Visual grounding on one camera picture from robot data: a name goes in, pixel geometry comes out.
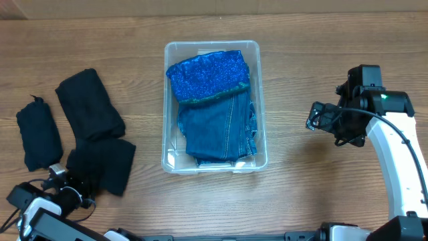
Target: black sock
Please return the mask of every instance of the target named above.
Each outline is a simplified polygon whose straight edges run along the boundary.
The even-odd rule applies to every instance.
[[[60,162],[63,151],[60,134],[49,106],[40,97],[16,114],[29,171]]]

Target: blue jeans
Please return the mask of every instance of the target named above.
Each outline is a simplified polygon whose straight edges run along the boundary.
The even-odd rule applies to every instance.
[[[186,153],[198,164],[236,161],[257,153],[257,122],[250,91],[207,104],[180,104],[177,124],[187,139]]]

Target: plastic storage container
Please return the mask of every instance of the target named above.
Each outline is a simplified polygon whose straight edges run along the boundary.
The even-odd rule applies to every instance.
[[[165,75],[170,66],[187,58],[216,51],[241,50],[249,67],[251,100],[257,115],[255,144],[257,155],[239,159],[234,164],[203,164],[198,166],[195,158],[186,154],[186,138],[177,126],[179,104],[171,90],[171,81]],[[169,173],[196,174],[208,171],[232,171],[249,173],[262,171],[268,166],[269,156],[265,136],[265,103],[261,85],[260,50],[255,41],[222,42],[171,42],[165,47],[165,87],[163,106],[162,167]]]

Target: glittery blue cloth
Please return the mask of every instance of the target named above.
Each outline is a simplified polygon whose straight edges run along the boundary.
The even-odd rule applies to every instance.
[[[241,51],[220,51],[195,56],[167,70],[181,104],[195,104],[249,88],[249,69]]]

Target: folded black garment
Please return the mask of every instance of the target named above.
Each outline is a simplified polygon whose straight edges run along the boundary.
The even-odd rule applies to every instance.
[[[64,80],[56,93],[76,139],[96,141],[125,135],[125,124],[94,69]]]
[[[122,195],[128,183],[135,146],[122,139],[76,140],[67,168],[82,173],[101,173],[100,188]]]
[[[40,97],[16,114],[29,171],[60,162],[63,154],[60,134],[49,106]]]

